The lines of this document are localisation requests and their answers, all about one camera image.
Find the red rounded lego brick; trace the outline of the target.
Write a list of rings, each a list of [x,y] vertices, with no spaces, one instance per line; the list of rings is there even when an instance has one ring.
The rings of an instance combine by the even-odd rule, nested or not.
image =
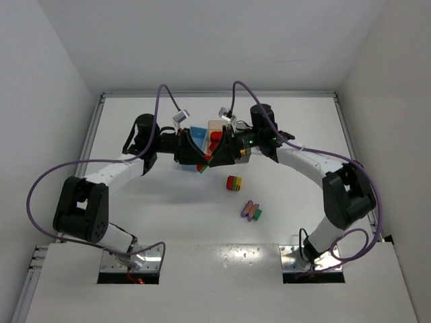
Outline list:
[[[218,143],[211,142],[207,148],[207,151],[211,153],[216,149],[217,146],[218,146]]]

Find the red green lego piece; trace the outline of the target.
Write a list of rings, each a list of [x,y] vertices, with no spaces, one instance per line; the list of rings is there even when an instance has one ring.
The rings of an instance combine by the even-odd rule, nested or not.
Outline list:
[[[212,159],[212,155],[211,154],[205,154],[205,160],[206,160],[206,164],[199,164],[197,165],[196,169],[197,171],[202,174],[207,168],[208,168],[208,163],[209,161]]]

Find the purple butterfly lego brick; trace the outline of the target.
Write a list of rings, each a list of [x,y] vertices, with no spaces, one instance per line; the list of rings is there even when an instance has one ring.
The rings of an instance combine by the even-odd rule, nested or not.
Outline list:
[[[243,207],[242,211],[240,212],[240,216],[241,217],[246,217],[248,219],[248,221],[254,221],[252,219],[252,217],[253,217],[253,213],[257,209],[260,209],[260,205],[259,204],[255,204],[252,200],[249,200],[246,203],[246,205]]]

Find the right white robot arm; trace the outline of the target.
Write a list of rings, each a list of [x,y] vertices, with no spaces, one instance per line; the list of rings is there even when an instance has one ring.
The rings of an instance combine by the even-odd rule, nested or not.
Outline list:
[[[376,186],[358,162],[328,151],[306,148],[293,135],[280,131],[271,106],[256,104],[250,113],[251,127],[238,131],[233,110],[220,109],[219,116],[226,125],[209,164],[232,164],[241,150],[256,147],[265,157],[314,182],[323,192],[324,217],[299,250],[304,262],[313,263],[351,233],[355,222],[380,207]]]

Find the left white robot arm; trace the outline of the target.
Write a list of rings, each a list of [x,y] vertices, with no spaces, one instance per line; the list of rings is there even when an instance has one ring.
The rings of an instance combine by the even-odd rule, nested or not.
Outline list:
[[[148,173],[158,153],[172,154],[179,164],[207,161],[189,129],[166,133],[153,114],[142,114],[135,119],[120,158],[84,178],[71,176],[65,180],[53,219],[54,230],[121,255],[131,252],[135,236],[110,222],[109,197]]]

